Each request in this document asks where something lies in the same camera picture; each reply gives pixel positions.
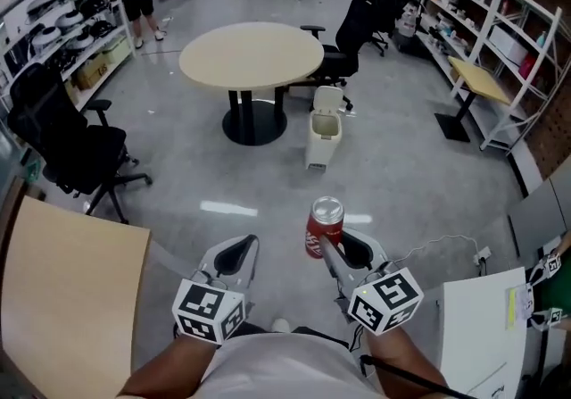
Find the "paper sheet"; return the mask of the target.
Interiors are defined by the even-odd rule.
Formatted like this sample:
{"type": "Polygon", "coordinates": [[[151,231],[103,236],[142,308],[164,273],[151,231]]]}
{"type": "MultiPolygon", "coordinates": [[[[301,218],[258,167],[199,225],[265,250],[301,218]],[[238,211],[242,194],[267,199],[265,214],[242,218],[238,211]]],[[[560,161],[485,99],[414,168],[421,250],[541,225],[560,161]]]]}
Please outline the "paper sheet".
{"type": "Polygon", "coordinates": [[[534,291],[529,284],[506,290],[506,329],[523,328],[534,312],[534,291]]]}

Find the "red soda can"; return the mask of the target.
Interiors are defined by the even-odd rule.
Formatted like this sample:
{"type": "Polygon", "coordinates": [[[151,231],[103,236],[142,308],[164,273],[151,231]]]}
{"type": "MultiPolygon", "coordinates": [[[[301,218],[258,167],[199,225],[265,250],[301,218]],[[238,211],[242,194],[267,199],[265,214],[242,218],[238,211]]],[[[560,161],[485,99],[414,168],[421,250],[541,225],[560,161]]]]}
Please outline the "red soda can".
{"type": "Polygon", "coordinates": [[[323,257],[321,237],[328,238],[333,245],[341,242],[344,214],[342,203],[332,196],[321,196],[312,203],[305,233],[305,249],[311,258],[323,257]]]}

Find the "white shelf rack with sundries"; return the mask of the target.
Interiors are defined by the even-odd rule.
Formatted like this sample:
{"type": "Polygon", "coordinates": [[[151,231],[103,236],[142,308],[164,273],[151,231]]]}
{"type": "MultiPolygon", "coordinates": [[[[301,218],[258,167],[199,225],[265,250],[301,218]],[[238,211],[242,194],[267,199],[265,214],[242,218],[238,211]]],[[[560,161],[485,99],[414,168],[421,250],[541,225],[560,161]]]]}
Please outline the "white shelf rack with sundries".
{"type": "Polygon", "coordinates": [[[540,119],[571,70],[571,27],[560,8],[535,0],[420,0],[416,36],[451,83],[460,107],[468,96],[448,57],[488,71],[510,105],[478,96],[469,108],[483,137],[481,149],[512,154],[540,119]],[[488,40],[493,25],[507,31],[537,57],[527,79],[488,40]]]}

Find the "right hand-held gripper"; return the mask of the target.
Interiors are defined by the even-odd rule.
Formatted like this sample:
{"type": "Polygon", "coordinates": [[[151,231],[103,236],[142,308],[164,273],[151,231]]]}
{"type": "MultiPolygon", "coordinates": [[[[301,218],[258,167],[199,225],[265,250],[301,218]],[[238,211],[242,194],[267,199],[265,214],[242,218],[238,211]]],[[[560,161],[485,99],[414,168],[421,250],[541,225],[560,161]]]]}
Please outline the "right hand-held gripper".
{"type": "MultiPolygon", "coordinates": [[[[356,229],[343,229],[339,244],[322,235],[320,249],[331,276],[341,286],[356,286],[357,270],[377,270],[386,262],[383,247],[356,229]]],[[[355,287],[343,312],[349,321],[380,336],[409,321],[423,299],[410,270],[402,268],[355,287]]]]}

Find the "white trash bin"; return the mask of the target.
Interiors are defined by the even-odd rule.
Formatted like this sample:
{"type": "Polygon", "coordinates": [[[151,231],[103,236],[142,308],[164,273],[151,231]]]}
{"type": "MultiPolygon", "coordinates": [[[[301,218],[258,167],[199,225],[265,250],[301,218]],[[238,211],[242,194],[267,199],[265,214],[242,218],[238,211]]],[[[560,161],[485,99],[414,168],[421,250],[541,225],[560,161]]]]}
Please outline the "white trash bin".
{"type": "Polygon", "coordinates": [[[338,109],[343,101],[343,90],[321,86],[315,91],[313,110],[309,117],[305,167],[326,168],[341,142],[343,128],[338,109]]]}

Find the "grey metal cabinet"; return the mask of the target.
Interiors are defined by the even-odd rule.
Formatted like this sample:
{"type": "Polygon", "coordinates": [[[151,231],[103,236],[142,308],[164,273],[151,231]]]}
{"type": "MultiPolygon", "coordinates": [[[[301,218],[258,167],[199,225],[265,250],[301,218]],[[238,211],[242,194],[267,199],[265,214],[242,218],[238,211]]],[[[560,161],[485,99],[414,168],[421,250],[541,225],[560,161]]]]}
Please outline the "grey metal cabinet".
{"type": "Polygon", "coordinates": [[[520,258],[537,251],[571,229],[571,156],[528,197],[508,212],[520,258]]]}

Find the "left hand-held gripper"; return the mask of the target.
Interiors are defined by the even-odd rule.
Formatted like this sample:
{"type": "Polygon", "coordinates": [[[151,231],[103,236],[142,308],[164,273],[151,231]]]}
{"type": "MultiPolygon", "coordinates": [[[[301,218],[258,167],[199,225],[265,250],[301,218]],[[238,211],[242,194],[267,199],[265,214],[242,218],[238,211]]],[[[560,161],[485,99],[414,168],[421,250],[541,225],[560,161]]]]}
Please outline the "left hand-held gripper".
{"type": "MultiPolygon", "coordinates": [[[[206,252],[201,270],[211,277],[228,277],[231,288],[249,288],[259,252],[257,236],[233,237],[206,252]]],[[[245,321],[246,299],[242,293],[183,278],[171,311],[181,335],[222,345],[245,321]]]]}

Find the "person's right forearm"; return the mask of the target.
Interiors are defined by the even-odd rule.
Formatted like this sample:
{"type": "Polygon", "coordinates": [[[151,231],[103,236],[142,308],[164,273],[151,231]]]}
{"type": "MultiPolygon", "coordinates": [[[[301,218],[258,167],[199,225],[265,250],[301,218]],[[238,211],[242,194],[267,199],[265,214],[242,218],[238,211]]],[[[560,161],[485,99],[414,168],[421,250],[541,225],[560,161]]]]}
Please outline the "person's right forearm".
{"type": "MultiPolygon", "coordinates": [[[[401,327],[380,336],[367,332],[367,341],[372,357],[435,384],[447,386],[442,373],[423,355],[401,327]]],[[[385,396],[389,399],[448,399],[446,395],[432,392],[380,368],[376,368],[376,372],[385,396]]]]}

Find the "person's black trousers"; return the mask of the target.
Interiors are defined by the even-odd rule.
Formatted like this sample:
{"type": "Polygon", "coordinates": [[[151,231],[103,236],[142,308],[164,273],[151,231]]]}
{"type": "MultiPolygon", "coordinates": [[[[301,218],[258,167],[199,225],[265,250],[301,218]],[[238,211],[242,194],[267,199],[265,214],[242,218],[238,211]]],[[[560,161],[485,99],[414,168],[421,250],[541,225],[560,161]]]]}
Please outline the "person's black trousers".
{"type": "MultiPolygon", "coordinates": [[[[240,327],[230,337],[234,338],[234,337],[243,337],[243,336],[250,336],[250,335],[268,334],[268,333],[277,333],[277,331],[274,329],[266,330],[266,329],[261,328],[259,326],[253,325],[249,322],[244,322],[240,325],[240,327]]],[[[331,337],[331,336],[328,336],[326,334],[318,332],[318,331],[316,331],[312,328],[309,328],[309,327],[300,326],[300,327],[297,327],[295,329],[292,329],[291,333],[299,334],[299,335],[306,335],[306,336],[320,337],[320,338],[329,340],[331,342],[338,343],[339,345],[343,346],[346,349],[350,348],[350,346],[347,342],[340,340],[340,339],[337,339],[337,338],[334,338],[334,337],[331,337]]]]}

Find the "brown cardboard box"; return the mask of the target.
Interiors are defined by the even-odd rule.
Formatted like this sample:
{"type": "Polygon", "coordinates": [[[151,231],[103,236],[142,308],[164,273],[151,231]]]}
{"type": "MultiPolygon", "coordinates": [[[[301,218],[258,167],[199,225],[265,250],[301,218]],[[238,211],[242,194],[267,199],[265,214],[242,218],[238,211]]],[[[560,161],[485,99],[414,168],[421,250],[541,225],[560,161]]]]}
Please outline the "brown cardboard box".
{"type": "Polygon", "coordinates": [[[93,88],[108,71],[104,54],[93,54],[75,72],[75,80],[80,90],[93,88]]]}

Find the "small square yellow table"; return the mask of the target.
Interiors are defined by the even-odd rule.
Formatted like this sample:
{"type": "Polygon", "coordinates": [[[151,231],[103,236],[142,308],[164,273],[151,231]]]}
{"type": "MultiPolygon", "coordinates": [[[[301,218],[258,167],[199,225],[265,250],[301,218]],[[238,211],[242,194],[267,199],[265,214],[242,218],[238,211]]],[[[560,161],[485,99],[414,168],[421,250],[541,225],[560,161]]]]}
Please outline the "small square yellow table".
{"type": "Polygon", "coordinates": [[[436,113],[434,116],[448,140],[469,143],[470,139],[462,120],[474,100],[480,96],[500,104],[510,105],[510,102],[492,75],[485,69],[452,56],[448,57],[448,61],[459,76],[457,81],[461,85],[468,86],[468,96],[455,116],[443,113],[436,113]]]}

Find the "clear water jug red cap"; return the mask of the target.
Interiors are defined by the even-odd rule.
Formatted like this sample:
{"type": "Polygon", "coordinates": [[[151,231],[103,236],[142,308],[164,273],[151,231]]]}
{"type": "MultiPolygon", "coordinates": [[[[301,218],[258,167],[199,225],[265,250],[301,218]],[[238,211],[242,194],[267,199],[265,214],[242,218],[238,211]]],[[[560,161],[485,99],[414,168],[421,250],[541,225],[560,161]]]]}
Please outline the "clear water jug red cap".
{"type": "Polygon", "coordinates": [[[414,37],[417,30],[418,6],[407,3],[404,6],[401,18],[396,22],[396,30],[399,35],[406,38],[414,37]]]}

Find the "white desk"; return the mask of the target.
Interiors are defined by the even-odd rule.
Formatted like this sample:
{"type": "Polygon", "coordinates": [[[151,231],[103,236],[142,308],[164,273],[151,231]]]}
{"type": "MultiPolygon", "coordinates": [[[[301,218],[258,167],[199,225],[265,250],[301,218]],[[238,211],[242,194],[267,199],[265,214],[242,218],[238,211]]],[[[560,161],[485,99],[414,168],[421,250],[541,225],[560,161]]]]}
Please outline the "white desk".
{"type": "Polygon", "coordinates": [[[442,285],[440,371],[448,386],[477,399],[515,399],[527,327],[508,327],[507,293],[523,267],[442,285]]]}

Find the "white box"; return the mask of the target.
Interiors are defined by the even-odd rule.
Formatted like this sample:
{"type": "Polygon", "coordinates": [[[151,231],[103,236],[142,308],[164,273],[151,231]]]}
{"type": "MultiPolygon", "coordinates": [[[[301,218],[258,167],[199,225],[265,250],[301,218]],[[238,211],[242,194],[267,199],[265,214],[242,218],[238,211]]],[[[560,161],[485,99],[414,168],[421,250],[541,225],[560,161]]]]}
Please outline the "white box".
{"type": "Polygon", "coordinates": [[[488,40],[508,60],[517,66],[520,66],[527,56],[527,50],[507,31],[498,25],[492,26],[488,40]]]}

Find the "person's white shirt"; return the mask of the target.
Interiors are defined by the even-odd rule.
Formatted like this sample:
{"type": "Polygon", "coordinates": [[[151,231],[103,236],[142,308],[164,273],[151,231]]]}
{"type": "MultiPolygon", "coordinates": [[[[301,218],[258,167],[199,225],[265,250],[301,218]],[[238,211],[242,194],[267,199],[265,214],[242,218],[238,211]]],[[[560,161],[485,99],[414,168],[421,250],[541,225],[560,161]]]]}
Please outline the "person's white shirt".
{"type": "Polygon", "coordinates": [[[192,399],[387,399],[349,351],[323,337],[266,333],[228,340],[192,399]]]}

